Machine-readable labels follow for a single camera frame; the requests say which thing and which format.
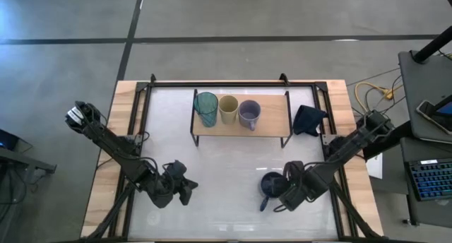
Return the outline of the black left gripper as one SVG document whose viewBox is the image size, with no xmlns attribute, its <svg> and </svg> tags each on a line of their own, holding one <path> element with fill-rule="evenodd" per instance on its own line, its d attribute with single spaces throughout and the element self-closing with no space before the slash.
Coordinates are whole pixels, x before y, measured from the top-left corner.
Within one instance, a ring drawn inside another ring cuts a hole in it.
<svg viewBox="0 0 452 243">
<path fill-rule="evenodd" d="M 162 166 L 164 172 L 160 174 L 157 163 L 152 160 L 154 179 L 151 180 L 153 185 L 150 188 L 151 201 L 158 207 L 166 207 L 173 199 L 175 194 L 179 194 L 179 200 L 183 206 L 189 204 L 192 190 L 198 187 L 198 183 L 184 177 L 187 171 L 186 166 L 175 160 Z"/>
</svg>

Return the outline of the dark blue glazed mug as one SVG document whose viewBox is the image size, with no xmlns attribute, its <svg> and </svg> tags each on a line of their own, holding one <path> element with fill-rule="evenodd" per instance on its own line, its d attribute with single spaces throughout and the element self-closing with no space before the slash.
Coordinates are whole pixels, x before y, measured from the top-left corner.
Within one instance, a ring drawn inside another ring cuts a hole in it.
<svg viewBox="0 0 452 243">
<path fill-rule="evenodd" d="M 264 195 L 264 199 L 259 206 L 259 210 L 263 212 L 266 209 L 266 206 L 268 204 L 268 201 L 271 198 L 279 198 L 278 196 L 278 183 L 281 181 L 287 181 L 285 176 L 278 172 L 268 172 L 266 173 L 261 181 L 260 181 L 260 190 L 261 193 Z"/>
</svg>

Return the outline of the lavender faceted mug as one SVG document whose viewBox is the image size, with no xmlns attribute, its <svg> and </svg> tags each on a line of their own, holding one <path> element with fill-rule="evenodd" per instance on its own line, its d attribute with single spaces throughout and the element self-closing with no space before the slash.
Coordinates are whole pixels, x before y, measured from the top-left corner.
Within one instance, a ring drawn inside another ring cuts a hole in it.
<svg viewBox="0 0 452 243">
<path fill-rule="evenodd" d="M 261 106 L 255 100 L 245 100 L 239 105 L 238 115 L 239 123 L 243 127 L 254 131 L 261 116 Z"/>
</svg>

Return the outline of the pale yellow cup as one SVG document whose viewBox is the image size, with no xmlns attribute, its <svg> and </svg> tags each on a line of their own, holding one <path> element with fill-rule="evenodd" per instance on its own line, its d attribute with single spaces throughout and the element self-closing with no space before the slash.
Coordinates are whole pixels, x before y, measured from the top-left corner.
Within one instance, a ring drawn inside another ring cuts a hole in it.
<svg viewBox="0 0 452 243">
<path fill-rule="evenodd" d="M 232 95 L 223 95 L 219 99 L 218 109 L 223 124 L 235 123 L 238 107 L 239 102 L 237 98 Z"/>
</svg>

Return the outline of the dark blue cloth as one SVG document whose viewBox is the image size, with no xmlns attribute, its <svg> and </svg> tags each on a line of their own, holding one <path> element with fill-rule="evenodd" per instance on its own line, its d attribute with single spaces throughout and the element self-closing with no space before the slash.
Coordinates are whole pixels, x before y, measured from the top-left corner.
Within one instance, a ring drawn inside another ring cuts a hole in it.
<svg viewBox="0 0 452 243">
<path fill-rule="evenodd" d="M 317 137 L 317 126 L 323 121 L 327 115 L 326 112 L 315 107 L 300 105 L 294 118 L 293 132 L 296 135 L 309 134 Z"/>
</svg>

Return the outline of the teal glass tumbler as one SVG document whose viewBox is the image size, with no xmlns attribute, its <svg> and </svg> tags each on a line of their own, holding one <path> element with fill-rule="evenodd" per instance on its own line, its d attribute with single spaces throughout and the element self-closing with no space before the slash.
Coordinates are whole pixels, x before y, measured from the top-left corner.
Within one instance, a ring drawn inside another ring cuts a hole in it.
<svg viewBox="0 0 452 243">
<path fill-rule="evenodd" d="M 202 92 L 194 98 L 194 109 L 205 127 L 213 127 L 217 122 L 218 98 L 210 92 Z"/>
</svg>

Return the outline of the white paper sheet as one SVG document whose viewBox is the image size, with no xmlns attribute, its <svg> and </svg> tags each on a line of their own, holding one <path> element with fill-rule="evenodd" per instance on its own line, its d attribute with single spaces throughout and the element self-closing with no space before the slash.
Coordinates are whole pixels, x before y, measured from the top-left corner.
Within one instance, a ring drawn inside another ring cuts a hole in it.
<svg viewBox="0 0 452 243">
<path fill-rule="evenodd" d="M 383 179 L 383 153 L 366 161 L 367 172 L 370 177 Z"/>
</svg>

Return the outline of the backlit black keyboard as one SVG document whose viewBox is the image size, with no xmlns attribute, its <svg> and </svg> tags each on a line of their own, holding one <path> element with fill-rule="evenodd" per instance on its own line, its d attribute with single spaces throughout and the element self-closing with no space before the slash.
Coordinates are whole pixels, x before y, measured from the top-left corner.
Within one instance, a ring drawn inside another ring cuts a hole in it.
<svg viewBox="0 0 452 243">
<path fill-rule="evenodd" d="M 418 201 L 452 198 L 452 158 L 405 162 Z"/>
</svg>

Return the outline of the grey smartphone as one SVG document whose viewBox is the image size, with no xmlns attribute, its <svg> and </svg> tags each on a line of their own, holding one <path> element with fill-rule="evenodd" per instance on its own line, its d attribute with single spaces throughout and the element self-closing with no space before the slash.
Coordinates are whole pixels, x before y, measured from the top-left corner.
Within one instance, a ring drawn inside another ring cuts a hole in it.
<svg viewBox="0 0 452 243">
<path fill-rule="evenodd" d="M 443 116 L 434 112 L 435 106 L 429 101 L 423 101 L 417 108 L 418 114 L 423 116 L 427 121 L 431 122 L 448 135 L 452 135 L 452 117 Z"/>
</svg>

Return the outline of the tablet with blue screen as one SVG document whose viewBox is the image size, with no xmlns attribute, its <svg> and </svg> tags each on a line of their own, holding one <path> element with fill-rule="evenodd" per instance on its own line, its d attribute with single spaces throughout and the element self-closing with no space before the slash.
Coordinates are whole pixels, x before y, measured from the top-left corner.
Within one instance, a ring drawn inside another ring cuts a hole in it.
<svg viewBox="0 0 452 243">
<path fill-rule="evenodd" d="M 440 114 L 448 117 L 452 117 L 452 95 L 444 98 L 441 102 L 439 102 L 435 106 L 434 112 L 436 114 Z"/>
</svg>

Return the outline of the device with blue glow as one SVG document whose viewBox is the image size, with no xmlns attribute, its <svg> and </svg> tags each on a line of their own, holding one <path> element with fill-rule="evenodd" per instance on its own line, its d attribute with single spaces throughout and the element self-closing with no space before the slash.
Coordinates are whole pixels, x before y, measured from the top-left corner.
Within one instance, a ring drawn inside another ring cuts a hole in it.
<svg viewBox="0 0 452 243">
<path fill-rule="evenodd" d="M 20 138 L 14 134 L 0 129 L 0 148 L 15 151 Z"/>
</svg>

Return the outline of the grey side cart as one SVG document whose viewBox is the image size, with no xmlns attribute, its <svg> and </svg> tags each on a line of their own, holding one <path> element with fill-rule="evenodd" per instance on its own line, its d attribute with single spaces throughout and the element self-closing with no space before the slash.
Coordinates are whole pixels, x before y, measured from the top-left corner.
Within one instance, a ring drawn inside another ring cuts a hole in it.
<svg viewBox="0 0 452 243">
<path fill-rule="evenodd" d="M 400 139 L 403 162 L 452 158 L 452 134 L 441 130 L 417 112 L 418 106 L 425 100 L 437 105 L 452 95 L 452 61 L 432 56 L 426 63 L 418 64 L 409 52 L 399 53 L 398 59 L 412 132 L 410 136 Z M 452 198 L 418 201 L 412 183 L 408 182 L 407 187 L 408 224 L 452 228 Z"/>
</svg>

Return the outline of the black pole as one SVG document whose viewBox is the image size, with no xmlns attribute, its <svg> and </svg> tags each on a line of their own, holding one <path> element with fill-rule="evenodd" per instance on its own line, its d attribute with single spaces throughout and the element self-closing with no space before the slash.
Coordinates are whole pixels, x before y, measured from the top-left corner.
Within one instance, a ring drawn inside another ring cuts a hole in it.
<svg viewBox="0 0 452 243">
<path fill-rule="evenodd" d="M 439 51 L 443 46 L 452 41 L 452 25 L 434 38 L 429 44 L 423 47 L 418 52 L 411 52 L 412 59 L 418 63 L 423 64 L 430 56 Z"/>
</svg>

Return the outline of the wooden shelf with black frame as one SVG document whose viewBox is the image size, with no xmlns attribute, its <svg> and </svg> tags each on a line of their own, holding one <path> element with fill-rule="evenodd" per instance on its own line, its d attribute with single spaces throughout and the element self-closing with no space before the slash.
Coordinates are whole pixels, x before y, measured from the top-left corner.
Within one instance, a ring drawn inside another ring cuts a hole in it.
<svg viewBox="0 0 452 243">
<path fill-rule="evenodd" d="M 194 91 L 194 98 L 199 94 Z M 272 137 L 280 138 L 284 147 L 292 136 L 292 117 L 290 109 L 290 94 L 215 94 L 219 99 L 223 95 L 232 95 L 237 98 L 239 105 L 245 100 L 255 100 L 261 106 L 261 116 L 257 121 L 256 129 L 251 131 L 239 123 L 239 115 L 233 124 L 223 124 L 220 111 L 217 112 L 217 122 L 213 127 L 205 127 L 194 109 L 191 113 L 190 133 L 195 144 L 198 144 L 200 136 L 243 136 L 243 137 Z"/>
</svg>

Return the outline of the black table frame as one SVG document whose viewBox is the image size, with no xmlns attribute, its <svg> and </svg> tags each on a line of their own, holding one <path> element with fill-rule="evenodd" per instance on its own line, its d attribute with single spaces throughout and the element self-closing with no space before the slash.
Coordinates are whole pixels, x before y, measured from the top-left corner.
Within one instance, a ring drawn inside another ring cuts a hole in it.
<svg viewBox="0 0 452 243">
<path fill-rule="evenodd" d="M 116 134 L 138 133 L 143 126 L 145 92 L 153 88 L 296 88 L 304 84 L 316 88 L 321 108 L 330 112 L 324 120 L 324 129 L 345 136 L 356 128 L 352 106 L 343 80 L 244 80 L 244 81 L 118 81 L 112 96 L 107 126 Z M 378 234 L 383 234 L 371 181 L 361 155 L 351 159 L 337 174 L 336 179 L 346 190 L 350 201 L 364 221 Z M 118 165 L 97 169 L 85 212 L 81 236 L 94 232 L 107 215 L 123 189 L 124 178 Z"/>
</svg>

